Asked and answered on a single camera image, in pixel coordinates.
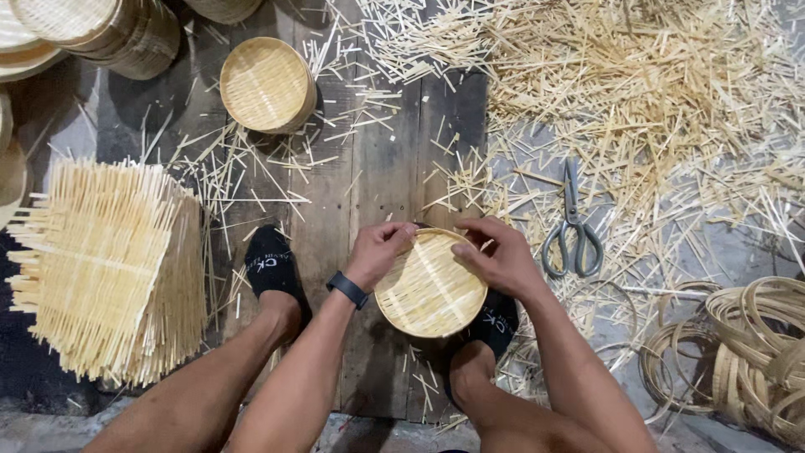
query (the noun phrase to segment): watch strap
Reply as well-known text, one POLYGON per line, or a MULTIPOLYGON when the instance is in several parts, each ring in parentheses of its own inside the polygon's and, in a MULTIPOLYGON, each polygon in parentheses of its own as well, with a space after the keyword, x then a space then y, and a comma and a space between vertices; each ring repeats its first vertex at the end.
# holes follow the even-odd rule
POLYGON ((332 291, 333 288, 338 289, 350 301, 354 302, 358 310, 362 309, 366 305, 366 301, 369 300, 369 294, 364 293, 360 286, 355 285, 341 271, 337 271, 327 282, 327 290, 332 291))

